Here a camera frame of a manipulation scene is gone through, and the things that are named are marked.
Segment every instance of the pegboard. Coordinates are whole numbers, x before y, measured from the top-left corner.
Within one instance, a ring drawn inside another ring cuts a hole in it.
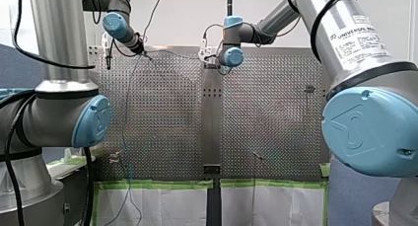
[[[310,180],[321,144],[322,69],[308,49],[249,49],[224,79],[223,178]]]
[[[197,47],[169,50],[197,58]],[[150,55],[152,62],[114,52],[110,70],[100,55],[101,92],[112,109],[98,161],[100,180],[204,177],[202,65],[166,52]],[[320,133],[321,74],[309,49],[245,50],[244,65],[221,83],[220,125],[214,126],[221,133],[214,136],[221,177],[320,178],[318,164],[328,156]],[[110,163],[108,156],[118,152],[119,163]]]
[[[101,56],[100,87],[111,103],[111,119],[99,179],[202,178],[201,70],[195,54],[184,53],[195,58],[184,59],[150,53],[150,61],[115,51],[110,70]],[[119,163],[110,163],[107,156],[118,152]]]

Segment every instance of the blue joint cap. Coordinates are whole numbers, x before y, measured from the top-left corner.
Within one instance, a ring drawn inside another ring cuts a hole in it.
[[[239,47],[231,47],[224,53],[225,65],[236,67],[244,62],[244,53]]]
[[[123,40],[129,32],[125,19],[116,12],[110,12],[104,17],[104,29],[117,40]]]
[[[418,108],[390,91],[354,87],[323,110],[322,133],[334,155],[365,175],[418,174]]]
[[[74,148],[92,147],[102,142],[109,126],[110,107],[105,96],[92,98],[83,109],[74,127]]]
[[[224,20],[224,29],[239,26],[243,23],[243,17],[229,16]]]

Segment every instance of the gray robot arm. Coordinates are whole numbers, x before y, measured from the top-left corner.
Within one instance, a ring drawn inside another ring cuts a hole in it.
[[[287,0],[257,25],[224,24],[221,65],[244,61],[242,42],[270,44],[300,14],[331,78],[322,133],[333,154],[363,174],[418,174],[418,70],[395,60],[357,0]]]
[[[42,147],[88,148],[105,138],[109,102],[90,79],[83,15],[83,11],[94,9],[92,4],[92,0],[32,0],[39,57],[60,66],[42,63],[43,79],[34,91],[0,97],[0,185],[4,186],[0,188],[0,208],[6,211],[13,213],[16,208],[13,190],[20,193],[19,201],[26,207],[32,205],[31,200],[59,187],[51,182],[41,157]],[[100,10],[108,12],[104,17],[107,32],[133,52],[142,52],[142,40],[128,25],[129,0],[100,0],[100,4]],[[31,102],[23,107],[30,97]],[[20,109],[22,115],[11,132]],[[6,146],[10,146],[9,151],[5,151]],[[6,163],[16,173],[18,190],[10,187]],[[62,204],[57,203],[56,208],[61,209]],[[63,224],[47,221],[48,216],[27,220],[38,225]],[[16,225],[14,214],[8,219],[5,224]]]

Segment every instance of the white wall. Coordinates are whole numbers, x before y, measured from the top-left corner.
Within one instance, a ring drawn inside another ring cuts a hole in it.
[[[143,32],[157,0],[132,0],[132,27]],[[282,0],[234,0],[234,14],[248,22],[258,22]],[[383,40],[394,57],[414,58],[418,61],[418,35],[414,26],[418,23],[413,5],[417,0],[360,0]],[[11,45],[9,9],[16,9],[17,0],[0,0],[0,43]],[[26,0],[20,44],[36,51],[35,29],[30,2]],[[226,15],[226,0],[162,0],[147,32],[148,44],[199,45],[205,28],[213,23],[222,24]],[[100,44],[101,27],[93,27],[92,16],[86,14],[89,43]],[[218,45],[222,36],[219,28],[209,32],[209,44]],[[289,35],[278,38],[274,46],[309,47],[309,35],[303,23]]]
[[[258,22],[282,0],[234,0],[234,14],[248,22]],[[131,25],[144,31],[156,0],[132,0]],[[211,24],[223,24],[227,0],[162,0],[147,36],[148,44],[199,45],[204,30]],[[209,44],[218,45],[219,28],[208,35]],[[303,23],[288,36],[279,38],[276,46],[308,47],[309,36]]]
[[[0,43],[13,46],[12,29],[15,27],[18,0],[0,0]],[[19,45],[27,51],[37,53],[37,43],[31,0],[23,0],[23,17],[19,29]]]

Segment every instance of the green tape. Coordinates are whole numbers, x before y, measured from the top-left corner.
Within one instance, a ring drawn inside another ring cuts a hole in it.
[[[277,188],[307,188],[322,189],[327,188],[327,182],[294,182],[281,180],[255,180],[255,185],[259,187]],[[221,180],[221,188],[250,188],[254,186],[254,180]]]
[[[98,185],[95,184],[95,201],[94,201],[94,208],[93,208],[93,226],[98,225],[98,205],[99,205],[99,192],[100,188],[98,188]]]
[[[129,181],[99,182],[99,189],[128,189]],[[207,189],[212,188],[212,181],[162,182],[152,180],[133,180],[131,188],[137,189]]]
[[[65,165],[80,165],[86,163],[86,157],[74,157],[65,162]]]
[[[56,160],[53,162],[50,162],[48,165],[56,165],[56,164],[61,164],[61,165],[80,165],[82,163],[86,163],[86,157],[73,157],[71,159],[69,159],[66,163],[61,162],[60,160]]]
[[[329,197],[329,185],[326,183],[325,192],[323,193],[323,215],[322,222],[323,226],[328,225],[328,197]]]
[[[331,171],[331,164],[330,163],[324,163],[324,164],[319,164],[319,166],[320,166],[320,172],[322,173],[322,177],[323,178],[328,178],[329,173]]]

